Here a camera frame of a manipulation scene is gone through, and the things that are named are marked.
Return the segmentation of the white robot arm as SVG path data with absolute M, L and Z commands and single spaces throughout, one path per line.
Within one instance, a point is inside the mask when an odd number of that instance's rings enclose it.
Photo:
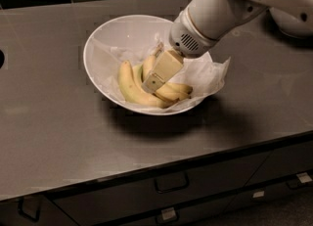
M 144 80 L 143 89 L 156 92 L 183 66 L 183 60 L 201 57 L 233 28 L 268 8 L 281 10 L 313 28 L 313 0 L 192 0 L 169 31 L 170 48 L 161 53 Z

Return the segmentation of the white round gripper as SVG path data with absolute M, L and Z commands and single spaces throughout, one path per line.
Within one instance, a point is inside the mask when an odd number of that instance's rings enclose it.
M 186 8 L 170 28 L 169 43 L 173 49 L 160 52 L 157 56 L 149 56 L 143 62 L 143 90 L 155 93 L 182 69 L 183 57 L 201 57 L 217 40 L 216 17 Z

